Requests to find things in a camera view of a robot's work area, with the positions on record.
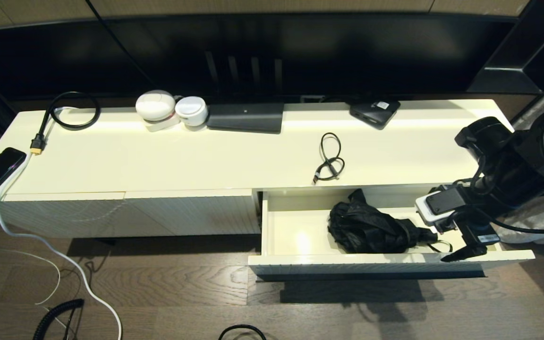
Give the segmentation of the black umbrella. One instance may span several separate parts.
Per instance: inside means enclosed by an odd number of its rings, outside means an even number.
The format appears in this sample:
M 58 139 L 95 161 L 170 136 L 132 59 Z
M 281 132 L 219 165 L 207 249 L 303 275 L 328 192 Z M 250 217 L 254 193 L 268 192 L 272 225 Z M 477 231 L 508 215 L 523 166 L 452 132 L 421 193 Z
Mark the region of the black umbrella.
M 396 219 L 370 206 L 362 189 L 354 190 L 348 202 L 339 202 L 328 218 L 328 232 L 348 254 L 401 254 L 417 246 L 451 243 L 438 239 L 430 229 L 420 228 L 408 218 Z

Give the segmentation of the thin black metal rod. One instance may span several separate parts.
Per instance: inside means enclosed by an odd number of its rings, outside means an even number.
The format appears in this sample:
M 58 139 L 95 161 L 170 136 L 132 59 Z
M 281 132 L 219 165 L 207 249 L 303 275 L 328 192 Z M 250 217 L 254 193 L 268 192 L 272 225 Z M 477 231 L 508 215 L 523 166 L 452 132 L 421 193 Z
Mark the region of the thin black metal rod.
M 407 273 L 346 273 L 346 274 L 298 274 L 257 275 L 257 282 L 286 281 L 354 281 L 354 280 L 438 280 L 484 278 L 483 271 L 465 272 L 407 272 Z

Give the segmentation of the white ribbed drawer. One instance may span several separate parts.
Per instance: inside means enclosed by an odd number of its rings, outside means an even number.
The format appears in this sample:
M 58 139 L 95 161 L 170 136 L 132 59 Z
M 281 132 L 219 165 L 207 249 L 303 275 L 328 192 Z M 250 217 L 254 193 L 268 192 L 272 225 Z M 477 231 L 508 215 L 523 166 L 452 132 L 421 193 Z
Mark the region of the white ribbed drawer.
M 263 194 L 261 254 L 248 265 L 257 275 L 407 273 L 483 271 L 533 260 L 532 250 L 507 250 L 500 243 L 488 246 L 484 256 L 444 263 L 449 247 L 415 246 L 402 254 L 347 254 L 327 230 L 330 210 L 347 202 L 355 187 L 301 187 L 274 189 Z M 459 230 L 439 236 L 454 250 L 466 244 Z

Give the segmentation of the white TV cabinet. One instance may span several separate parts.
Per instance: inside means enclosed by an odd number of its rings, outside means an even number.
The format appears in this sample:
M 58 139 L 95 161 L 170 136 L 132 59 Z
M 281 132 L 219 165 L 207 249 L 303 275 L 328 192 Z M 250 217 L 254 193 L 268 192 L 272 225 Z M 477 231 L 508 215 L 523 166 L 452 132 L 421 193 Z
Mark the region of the white TV cabinet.
M 383 130 L 340 103 L 285 106 L 280 134 L 150 133 L 134 108 L 82 131 L 47 127 L 47 146 L 3 196 L 3 220 L 50 238 L 259 234 L 257 194 L 301 187 L 430 187 L 470 177 L 455 143 L 477 119 L 512 125 L 492 100 L 405 101 Z

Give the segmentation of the beige card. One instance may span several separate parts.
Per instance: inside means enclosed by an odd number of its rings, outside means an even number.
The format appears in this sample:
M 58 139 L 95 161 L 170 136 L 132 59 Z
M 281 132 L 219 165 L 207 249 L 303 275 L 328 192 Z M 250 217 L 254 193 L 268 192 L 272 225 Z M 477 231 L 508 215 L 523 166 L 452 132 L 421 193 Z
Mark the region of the beige card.
M 143 123 L 147 131 L 149 131 L 150 133 L 155 133 L 170 127 L 174 127 L 175 125 L 180 124 L 181 120 L 174 115 L 158 121 L 144 119 Z

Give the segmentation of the small black box with label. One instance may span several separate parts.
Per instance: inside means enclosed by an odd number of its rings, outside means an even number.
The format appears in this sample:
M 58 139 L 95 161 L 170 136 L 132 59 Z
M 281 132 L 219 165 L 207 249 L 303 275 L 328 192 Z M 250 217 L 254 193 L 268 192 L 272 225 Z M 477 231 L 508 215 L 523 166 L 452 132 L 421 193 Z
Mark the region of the small black box with label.
M 349 113 L 360 122 L 383 130 L 400 107 L 399 101 L 356 102 L 350 104 Z

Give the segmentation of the black television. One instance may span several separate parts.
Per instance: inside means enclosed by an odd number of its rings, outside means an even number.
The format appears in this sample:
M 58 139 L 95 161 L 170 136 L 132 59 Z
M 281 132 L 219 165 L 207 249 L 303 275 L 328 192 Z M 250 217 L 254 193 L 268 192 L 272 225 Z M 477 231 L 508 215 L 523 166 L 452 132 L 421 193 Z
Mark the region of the black television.
M 147 75 L 228 97 L 464 92 L 515 22 L 473 15 L 243 14 L 107 21 Z

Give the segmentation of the flat black router box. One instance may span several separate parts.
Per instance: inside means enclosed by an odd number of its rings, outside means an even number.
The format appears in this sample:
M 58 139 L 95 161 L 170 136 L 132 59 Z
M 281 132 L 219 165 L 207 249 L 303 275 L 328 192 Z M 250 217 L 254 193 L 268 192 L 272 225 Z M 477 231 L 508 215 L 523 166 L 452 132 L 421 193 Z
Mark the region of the flat black router box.
M 283 103 L 210 105 L 209 129 L 245 133 L 280 134 Z

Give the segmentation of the small white round device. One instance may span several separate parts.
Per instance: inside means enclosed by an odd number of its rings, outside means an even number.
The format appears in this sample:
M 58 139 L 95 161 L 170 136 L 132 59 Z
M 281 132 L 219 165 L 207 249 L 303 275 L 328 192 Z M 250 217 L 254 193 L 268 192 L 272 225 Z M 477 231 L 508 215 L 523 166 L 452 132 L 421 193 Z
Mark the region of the small white round device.
M 184 97 L 177 101 L 175 112 L 181 122 L 188 127 L 201 126 L 209 117 L 205 100 L 198 96 Z

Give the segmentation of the large white round device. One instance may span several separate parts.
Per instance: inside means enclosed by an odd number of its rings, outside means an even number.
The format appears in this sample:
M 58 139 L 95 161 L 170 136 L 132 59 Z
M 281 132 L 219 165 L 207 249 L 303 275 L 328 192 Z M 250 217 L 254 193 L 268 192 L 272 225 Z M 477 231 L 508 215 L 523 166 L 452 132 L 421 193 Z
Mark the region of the large white round device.
M 175 98 L 168 91 L 153 90 L 138 97 L 135 109 L 142 119 L 158 122 L 172 115 L 175 105 Z

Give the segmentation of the black wall shelf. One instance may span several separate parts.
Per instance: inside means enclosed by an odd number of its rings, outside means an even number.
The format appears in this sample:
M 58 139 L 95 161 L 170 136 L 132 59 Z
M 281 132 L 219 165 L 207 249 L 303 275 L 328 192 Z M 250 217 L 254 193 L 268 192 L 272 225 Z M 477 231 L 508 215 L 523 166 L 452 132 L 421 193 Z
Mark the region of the black wall shelf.
M 544 0 L 527 4 L 468 92 L 544 94 Z

